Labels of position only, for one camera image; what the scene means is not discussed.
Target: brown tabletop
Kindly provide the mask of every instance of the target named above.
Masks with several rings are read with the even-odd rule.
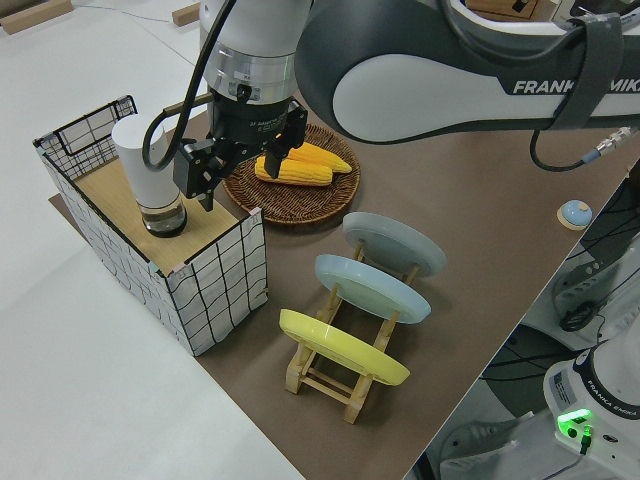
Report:
[[[192,127],[202,132],[205,122],[201,116]],[[543,133],[539,154],[573,163],[609,133]],[[281,308],[314,315],[326,299],[315,257],[346,256],[351,248],[339,226],[266,229],[269,302],[198,360],[305,477],[402,478],[578,242],[581,233],[558,222],[558,207],[580,199],[600,211],[640,152],[633,141],[593,165],[548,173],[529,159],[530,135],[349,142],[362,168],[351,211],[404,222],[449,259],[441,273],[414,284],[432,314],[398,325],[387,350],[411,375],[398,387],[374,384],[355,425],[342,420],[341,403],[307,386],[299,395],[285,391],[296,344],[278,328]],[[216,198],[239,213],[224,189]],[[372,341],[379,322],[345,308],[335,325]]]

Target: cable connector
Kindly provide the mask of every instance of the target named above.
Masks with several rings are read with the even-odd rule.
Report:
[[[582,439],[580,440],[580,455],[586,455],[587,450],[591,446],[591,426],[586,425],[584,427],[584,433],[582,434]]]
[[[582,157],[584,163],[592,162],[593,160],[600,158],[607,153],[613,152],[616,148],[621,146],[631,137],[638,133],[637,127],[622,127],[617,132],[612,133],[607,138],[602,140],[596,148],[591,150],[585,156]]]

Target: blue round button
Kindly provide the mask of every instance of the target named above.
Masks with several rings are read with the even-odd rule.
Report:
[[[558,210],[560,223],[573,230],[586,228],[592,218],[591,208],[581,200],[570,200]]]

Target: white table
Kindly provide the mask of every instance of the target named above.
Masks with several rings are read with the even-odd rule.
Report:
[[[170,20],[191,2],[74,3]],[[198,35],[99,8],[0,31],[0,478],[300,477],[49,204],[31,145],[123,94],[182,100]]]

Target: franka emika logo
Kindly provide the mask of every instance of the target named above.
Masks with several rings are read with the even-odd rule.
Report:
[[[575,86],[574,80],[517,80],[511,91],[514,95],[552,95],[570,92]],[[638,93],[640,78],[621,78],[612,80],[609,93]]]

